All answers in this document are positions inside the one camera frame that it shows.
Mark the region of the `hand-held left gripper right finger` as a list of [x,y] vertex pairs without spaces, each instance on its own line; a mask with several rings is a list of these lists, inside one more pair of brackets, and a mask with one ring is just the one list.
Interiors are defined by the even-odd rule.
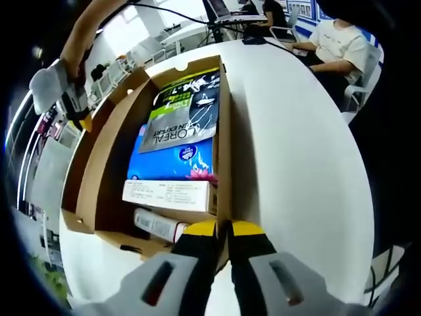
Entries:
[[242,315],[362,315],[361,305],[330,294],[316,271],[276,251],[260,226],[232,221],[227,237]]

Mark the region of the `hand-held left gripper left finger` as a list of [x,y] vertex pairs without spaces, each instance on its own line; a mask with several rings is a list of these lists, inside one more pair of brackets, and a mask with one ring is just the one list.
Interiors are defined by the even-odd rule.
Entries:
[[158,252],[126,275],[103,302],[73,315],[203,315],[219,260],[215,220],[188,226],[170,252]]

